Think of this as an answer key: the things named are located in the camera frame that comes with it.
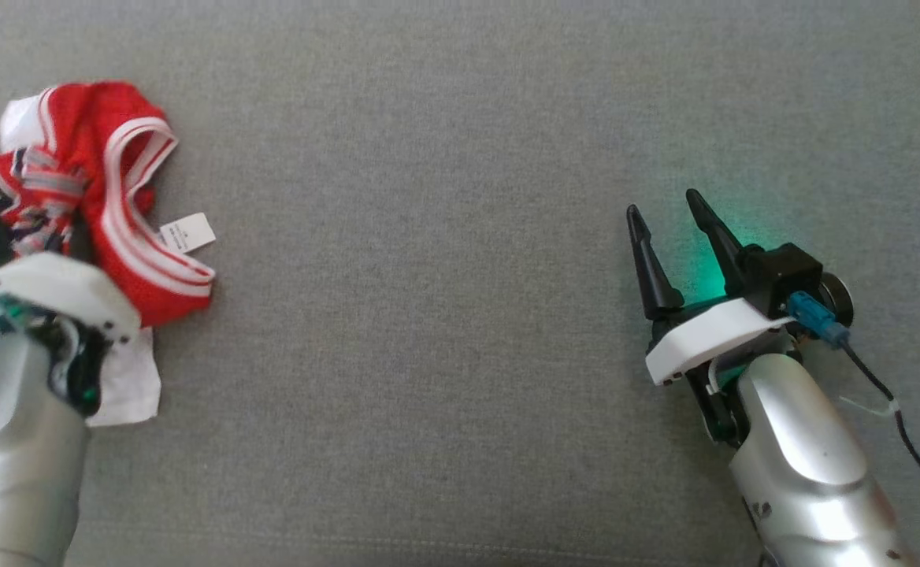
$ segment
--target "robotic arm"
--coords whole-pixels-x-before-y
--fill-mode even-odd
[[[848,291],[794,244],[740,246],[698,191],[687,197],[726,281],[709,302],[684,304],[639,210],[627,214],[654,383],[686,380],[709,437],[736,449],[730,469],[775,565],[916,564],[863,449],[801,364],[799,345],[827,331],[792,317],[799,294],[848,326]],[[9,251],[0,245],[0,567],[56,566],[77,524],[103,354],[135,336],[139,315],[91,265]]]
[[[64,562],[103,355],[137,330],[92,265],[52,252],[0,265],[0,567]]]
[[[799,345],[821,337],[792,315],[823,305],[840,325],[816,330],[840,333],[852,323],[848,290],[795,244],[741,246],[698,191],[687,199],[722,270],[725,295],[686,306],[652,250],[646,221],[629,207],[652,321],[646,364],[655,384],[686,380],[709,438],[736,449],[730,470],[765,546],[762,562],[916,565],[863,449],[802,366]]]

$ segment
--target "white plastic bracket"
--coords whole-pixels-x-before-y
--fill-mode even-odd
[[[96,327],[112,341],[135,338],[142,324],[139,312],[103,270],[54,252],[0,266],[0,295]]]
[[[646,356],[653,384],[669,384],[694,367],[744,345],[792,317],[769,319],[744,298],[712,306],[673,328]]]

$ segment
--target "white cloth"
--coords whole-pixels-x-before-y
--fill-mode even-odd
[[[9,102],[0,119],[2,151],[43,143],[43,130],[35,116],[39,95]],[[99,412],[86,423],[92,427],[133,424],[155,417],[161,380],[153,359],[151,329],[142,329],[129,344],[114,343],[100,372]]]
[[[92,427],[136,424],[158,415],[162,385],[153,359],[151,328],[144,328],[128,344],[114,343],[100,371],[102,402],[86,420]]]

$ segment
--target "clothing tag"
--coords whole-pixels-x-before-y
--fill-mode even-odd
[[[208,219],[204,213],[194,213],[179,221],[162,225],[158,233],[161,234],[165,246],[181,254],[215,241],[215,233],[208,226]]]

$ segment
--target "black cable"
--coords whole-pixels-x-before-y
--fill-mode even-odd
[[[861,358],[859,358],[855,351],[852,350],[852,347],[848,344],[848,341],[843,341],[841,348],[845,351],[845,354],[847,354],[848,357],[852,359],[852,362],[857,367],[859,367],[859,370],[861,370],[863,374],[866,374],[866,378],[875,387],[877,387],[877,390],[884,394],[884,396],[888,399],[888,402],[895,401],[895,395],[891,394],[891,390],[889,390],[889,388],[886,387],[886,385],[884,385],[884,383],[882,383],[879,378],[877,378],[877,374],[874,374],[873,370],[870,370],[870,367],[866,366],[866,363],[863,362]],[[900,438],[902,438],[904,447],[907,448],[907,452],[911,453],[911,458],[914,459],[914,462],[916,462],[920,468],[920,455],[918,455],[918,452],[914,449],[914,445],[911,444],[910,439],[907,438],[907,431],[904,431],[904,417],[902,416],[900,409],[895,410],[895,422],[898,424],[898,434],[900,435]]]

